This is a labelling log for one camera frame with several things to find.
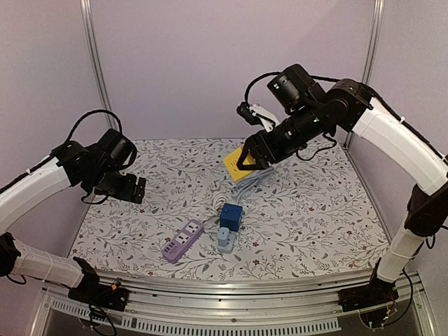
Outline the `purple power strip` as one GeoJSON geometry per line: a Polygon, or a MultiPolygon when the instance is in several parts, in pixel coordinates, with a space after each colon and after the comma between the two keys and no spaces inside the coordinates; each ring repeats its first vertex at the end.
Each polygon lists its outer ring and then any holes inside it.
{"type": "Polygon", "coordinates": [[[203,233],[203,223],[195,219],[190,220],[162,249],[162,257],[172,264],[177,263],[203,233]]]}

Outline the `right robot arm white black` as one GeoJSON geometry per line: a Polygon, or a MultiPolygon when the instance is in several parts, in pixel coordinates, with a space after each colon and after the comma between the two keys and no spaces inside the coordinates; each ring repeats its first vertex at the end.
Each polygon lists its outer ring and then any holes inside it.
{"type": "Polygon", "coordinates": [[[318,135],[331,137],[340,127],[376,146],[415,181],[407,216],[362,290],[365,303],[377,305],[424,240],[435,235],[447,219],[447,158],[362,83],[339,80],[326,92],[314,80],[280,75],[269,89],[289,117],[245,140],[238,169],[267,169],[298,154],[318,135]]]}

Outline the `grey-blue power strip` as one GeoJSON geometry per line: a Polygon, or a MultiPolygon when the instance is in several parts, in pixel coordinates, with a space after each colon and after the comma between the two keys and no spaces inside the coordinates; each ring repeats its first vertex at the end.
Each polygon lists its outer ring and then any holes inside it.
{"type": "Polygon", "coordinates": [[[230,254],[233,251],[238,233],[222,227],[217,234],[217,250],[219,253],[230,254]]]}

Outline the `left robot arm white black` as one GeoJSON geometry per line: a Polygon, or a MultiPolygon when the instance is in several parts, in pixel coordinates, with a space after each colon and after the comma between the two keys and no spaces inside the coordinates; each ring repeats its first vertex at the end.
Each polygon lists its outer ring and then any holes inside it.
{"type": "Polygon", "coordinates": [[[80,258],[62,258],[15,239],[9,228],[29,211],[69,188],[80,186],[86,203],[91,195],[141,204],[146,179],[128,173],[137,147],[123,127],[108,129],[97,142],[83,146],[67,138],[39,163],[1,188],[1,276],[18,275],[76,288],[90,304],[104,298],[94,268],[80,258]]]}

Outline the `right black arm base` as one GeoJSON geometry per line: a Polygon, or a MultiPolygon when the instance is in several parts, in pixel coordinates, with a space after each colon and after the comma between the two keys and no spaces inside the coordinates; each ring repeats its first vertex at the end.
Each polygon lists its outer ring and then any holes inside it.
{"type": "Polygon", "coordinates": [[[399,298],[394,283],[373,279],[368,284],[342,289],[338,292],[338,305],[343,312],[382,305],[399,298]]]}

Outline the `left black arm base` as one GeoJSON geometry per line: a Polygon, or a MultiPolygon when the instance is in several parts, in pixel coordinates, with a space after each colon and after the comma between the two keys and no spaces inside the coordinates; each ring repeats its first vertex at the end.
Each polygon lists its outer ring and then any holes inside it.
{"type": "Polygon", "coordinates": [[[68,293],[68,298],[71,300],[118,312],[125,310],[129,296],[130,291],[122,287],[120,282],[106,285],[100,283],[98,279],[83,279],[68,293]]]}

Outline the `light blue plug adapter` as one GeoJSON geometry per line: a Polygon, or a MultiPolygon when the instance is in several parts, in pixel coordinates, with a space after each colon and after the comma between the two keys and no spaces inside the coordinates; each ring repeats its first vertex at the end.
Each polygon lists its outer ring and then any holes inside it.
{"type": "Polygon", "coordinates": [[[228,227],[220,227],[217,234],[218,246],[225,247],[230,242],[230,230],[228,227]]]}

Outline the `blue cube socket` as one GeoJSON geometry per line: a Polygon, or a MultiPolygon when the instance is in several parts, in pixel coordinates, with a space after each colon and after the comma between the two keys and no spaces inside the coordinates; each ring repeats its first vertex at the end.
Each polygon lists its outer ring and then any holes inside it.
{"type": "Polygon", "coordinates": [[[243,208],[241,206],[225,203],[220,213],[220,227],[238,232],[242,221],[242,213],[243,208]]]}

